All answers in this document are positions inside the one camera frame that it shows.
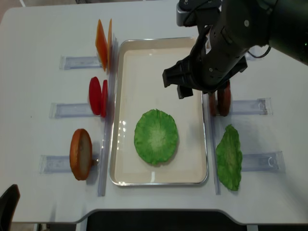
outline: tray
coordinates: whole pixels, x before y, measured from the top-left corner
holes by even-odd
[[[177,86],[164,88],[162,73],[186,57],[193,38],[130,40],[119,50],[110,177],[118,186],[195,185],[208,174],[202,95],[178,99]],[[178,150],[167,164],[145,163],[134,146],[142,114],[159,109],[171,115],[179,132]]]

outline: black robotic arm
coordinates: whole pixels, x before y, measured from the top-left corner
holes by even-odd
[[[179,98],[192,89],[213,93],[247,68],[253,46],[271,47],[308,65],[308,0],[180,0],[177,23],[198,26],[189,56],[164,70],[165,87],[178,85]]]

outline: lettuce leaf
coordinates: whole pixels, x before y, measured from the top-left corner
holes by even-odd
[[[159,110],[144,113],[135,129],[134,144],[138,155],[157,165],[168,161],[178,144],[178,130],[172,116]]]
[[[218,177],[220,182],[232,191],[237,191],[242,179],[241,143],[239,133],[230,124],[216,148]]]

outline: table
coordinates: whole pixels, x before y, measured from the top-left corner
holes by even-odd
[[[91,56],[97,20],[127,39],[197,36],[197,28],[176,25],[176,0],[117,2],[10,9],[0,25],[0,192],[19,186],[14,222],[77,222],[103,209],[218,210],[240,223],[308,222],[308,67],[271,51],[231,79],[233,99],[272,98],[273,139],[283,151],[286,176],[247,172],[241,190],[222,187],[215,195],[210,146],[209,177],[199,187],[119,188],[73,174],[39,174],[41,155],[67,155],[73,132],[85,128],[98,149],[99,118],[49,119],[51,103],[87,101],[100,69],[59,70],[61,55]]]

